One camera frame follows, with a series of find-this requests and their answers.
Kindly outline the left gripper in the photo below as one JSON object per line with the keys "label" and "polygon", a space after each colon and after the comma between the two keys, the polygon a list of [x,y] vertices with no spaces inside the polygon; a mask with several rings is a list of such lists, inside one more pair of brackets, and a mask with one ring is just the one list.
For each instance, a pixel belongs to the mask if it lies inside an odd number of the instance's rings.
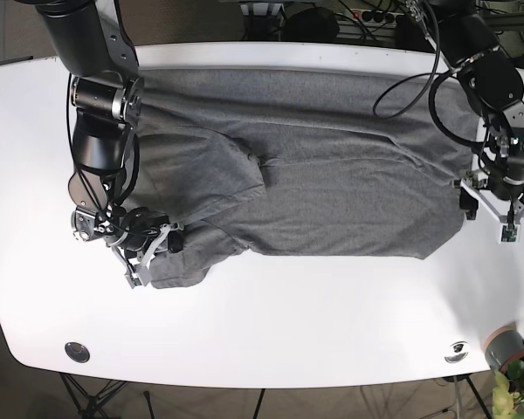
{"label": "left gripper", "polygon": [[452,187],[459,192],[459,208],[467,220],[475,220],[480,207],[503,224],[510,223],[511,215],[515,225],[524,217],[524,184],[507,185],[475,169],[463,171]]}

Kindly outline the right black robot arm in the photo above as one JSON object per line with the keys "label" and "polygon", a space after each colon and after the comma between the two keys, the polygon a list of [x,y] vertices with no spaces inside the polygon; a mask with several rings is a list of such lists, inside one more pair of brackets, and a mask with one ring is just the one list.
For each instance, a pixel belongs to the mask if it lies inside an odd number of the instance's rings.
{"label": "right black robot arm", "polygon": [[34,1],[53,48],[69,72],[68,144],[74,173],[74,236],[101,239],[125,267],[132,287],[148,285],[149,265],[164,251],[183,248],[183,227],[146,207],[126,210],[140,168],[144,81],[116,1]]}

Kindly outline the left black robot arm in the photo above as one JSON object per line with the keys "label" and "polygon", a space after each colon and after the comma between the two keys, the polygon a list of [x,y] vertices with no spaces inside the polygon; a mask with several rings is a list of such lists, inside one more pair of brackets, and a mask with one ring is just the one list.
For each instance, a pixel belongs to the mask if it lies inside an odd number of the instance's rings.
{"label": "left black robot arm", "polygon": [[[477,13],[472,1],[405,1],[403,10],[423,31],[444,61],[447,71],[426,74],[421,95],[436,128],[448,139],[468,148],[478,158],[486,183],[463,179],[461,187],[473,200],[488,207],[481,196],[487,189],[509,204],[505,215],[495,217],[504,237],[514,234],[524,217],[524,82],[502,51],[500,41]],[[450,131],[438,116],[436,96],[449,78],[463,88],[472,110],[483,120],[482,141],[469,141]]]}

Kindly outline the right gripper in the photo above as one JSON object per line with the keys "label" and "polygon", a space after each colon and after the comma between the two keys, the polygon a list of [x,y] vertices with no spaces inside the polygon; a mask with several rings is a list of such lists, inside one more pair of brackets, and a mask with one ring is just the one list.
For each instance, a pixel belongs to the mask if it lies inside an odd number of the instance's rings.
{"label": "right gripper", "polygon": [[111,251],[126,269],[126,263],[148,268],[155,255],[179,253],[184,247],[184,227],[179,223],[160,222],[149,232],[129,231],[111,243]]}

